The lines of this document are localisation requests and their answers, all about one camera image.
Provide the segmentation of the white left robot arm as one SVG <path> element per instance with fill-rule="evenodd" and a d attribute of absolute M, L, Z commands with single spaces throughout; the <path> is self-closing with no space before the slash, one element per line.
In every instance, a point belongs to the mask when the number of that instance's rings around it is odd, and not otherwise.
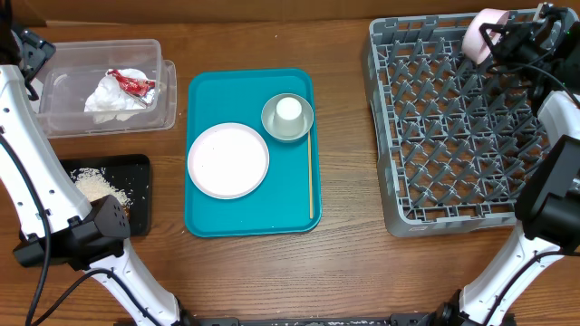
<path fill-rule="evenodd" d="M 1 180 L 20 220 L 14 257 L 38 266 L 39 281 L 25 322 L 45 321 L 84 281 L 95 279 L 136 325 L 195 325 L 197 320 L 152 276 L 131 245 L 130 221 L 108 195 L 94 201 L 74 185 L 40 127 L 31 103 L 37 94 L 25 67 L 23 39 L 12 5 L 1 4 Z M 35 314 L 48 271 L 68 264 L 83 275 L 41 316 Z"/>

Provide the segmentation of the red snack wrapper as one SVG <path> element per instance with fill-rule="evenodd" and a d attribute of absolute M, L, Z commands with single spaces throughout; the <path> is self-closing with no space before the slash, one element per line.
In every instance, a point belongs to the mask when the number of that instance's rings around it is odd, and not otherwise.
<path fill-rule="evenodd" d="M 108 70 L 108 76 L 112 76 L 122 91 L 135 101 L 150 106 L 155 99 L 156 82 L 147 78 L 130 77 L 121 70 Z"/>

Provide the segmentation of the white paper cup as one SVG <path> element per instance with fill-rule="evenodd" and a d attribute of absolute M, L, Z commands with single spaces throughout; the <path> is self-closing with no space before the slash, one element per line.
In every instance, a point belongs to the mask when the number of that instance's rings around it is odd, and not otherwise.
<path fill-rule="evenodd" d="M 299 100 L 284 97 L 278 101 L 273 117 L 273 128 L 277 134 L 287 138 L 294 136 L 301 132 L 303 122 L 303 109 Z"/>

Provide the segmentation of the white napkin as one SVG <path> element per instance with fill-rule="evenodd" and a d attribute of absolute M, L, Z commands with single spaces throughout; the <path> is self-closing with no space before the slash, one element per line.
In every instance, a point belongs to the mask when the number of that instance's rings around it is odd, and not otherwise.
<path fill-rule="evenodd" d="M 138 78 L 147 78 L 146 74 L 140 70 L 137 69 L 109 69 L 109 70 L 121 70 L 124 73 L 128 73 L 130 77 L 138 77 Z M 139 110 L 144 110 L 147 109 L 150 106 L 144 106 L 143 104 L 139 103 L 139 105 L 141 106 L 141 108 Z M 132 116 L 135 115 L 135 110 L 120 110 L 120 113 L 132 113 Z"/>

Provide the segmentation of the grey bowl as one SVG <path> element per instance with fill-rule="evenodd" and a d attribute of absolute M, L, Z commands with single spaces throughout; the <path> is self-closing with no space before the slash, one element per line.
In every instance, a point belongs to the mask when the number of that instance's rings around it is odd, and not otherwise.
<path fill-rule="evenodd" d="M 284 98 L 284 97 L 296 98 L 297 100 L 300 101 L 300 103 L 302 105 L 302 109 L 303 109 L 304 122 L 303 122 L 302 130 L 300 133 L 295 134 L 294 136 L 291 136 L 289 138 L 280 136 L 279 134 L 277 134 L 274 131 L 274 128 L 273 128 L 273 117 L 275 114 L 276 104 L 278 103 L 278 101 L 281 98 Z M 314 125 L 314 109 L 311 106 L 311 104 L 303 97 L 298 96 L 296 94 L 292 94 L 292 93 L 282 93 L 282 94 L 278 94 L 278 95 L 274 96 L 265 104 L 265 106 L 262 109 L 261 120 L 262 120 L 262 124 L 263 124 L 264 129 L 271 137 L 273 137 L 274 139 L 277 139 L 279 141 L 282 141 L 282 142 L 294 142 L 294 141 L 299 140 L 303 136 L 305 136 L 308 133 L 308 131 L 313 127 L 313 125 Z"/>

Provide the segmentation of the white tissue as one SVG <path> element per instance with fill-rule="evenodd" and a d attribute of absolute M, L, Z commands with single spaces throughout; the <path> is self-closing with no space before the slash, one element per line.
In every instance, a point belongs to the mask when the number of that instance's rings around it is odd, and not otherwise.
<path fill-rule="evenodd" d="M 108 75 L 103 77 L 95 91 L 87 98 L 84 111 L 93 112 L 93 122 L 102 124 L 110 120 L 125 121 L 132 113 L 120 110 L 138 110 L 141 106 L 123 91 L 118 81 Z"/>

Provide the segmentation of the large white plate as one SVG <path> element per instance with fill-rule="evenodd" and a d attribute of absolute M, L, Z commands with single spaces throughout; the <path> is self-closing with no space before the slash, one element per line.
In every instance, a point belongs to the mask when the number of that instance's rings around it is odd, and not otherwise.
<path fill-rule="evenodd" d="M 188 175 L 204 194 L 237 199 L 256 190 L 269 168 L 264 139 L 247 125 L 227 122 L 203 131 L 190 146 Z"/>

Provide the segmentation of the small white plate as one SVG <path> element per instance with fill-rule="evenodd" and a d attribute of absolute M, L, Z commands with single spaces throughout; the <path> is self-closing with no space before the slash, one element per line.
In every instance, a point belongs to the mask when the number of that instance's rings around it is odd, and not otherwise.
<path fill-rule="evenodd" d="M 489 57 L 490 49 L 479 31 L 480 26 L 483 24 L 505 25 L 508 17 L 508 11 L 490 8 L 481 10 L 465 32 L 461 45 L 463 54 L 475 64 L 483 63 Z"/>

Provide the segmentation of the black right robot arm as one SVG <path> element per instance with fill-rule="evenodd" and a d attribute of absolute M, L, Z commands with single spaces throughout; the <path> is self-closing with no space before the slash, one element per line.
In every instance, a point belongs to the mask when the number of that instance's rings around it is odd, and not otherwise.
<path fill-rule="evenodd" d="M 579 246 L 579 23 L 563 27 L 554 46 L 547 38 L 554 19 L 528 24 L 492 21 L 486 11 L 470 24 L 462 51 L 476 63 L 491 55 L 505 72 L 528 80 L 536 117 L 551 149 L 515 204 L 510 237 L 472 283 L 443 303 L 423 325 L 507 325 L 506 314 L 552 263 Z"/>

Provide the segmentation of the pile of white rice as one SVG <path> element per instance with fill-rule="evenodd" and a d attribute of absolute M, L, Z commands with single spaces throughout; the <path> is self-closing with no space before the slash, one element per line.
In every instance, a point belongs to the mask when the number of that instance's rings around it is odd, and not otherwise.
<path fill-rule="evenodd" d="M 128 194 L 115 187 L 104 176 L 103 168 L 78 168 L 69 173 L 74 185 L 89 199 L 90 202 L 106 197 L 114 196 L 124 208 L 131 206 Z"/>

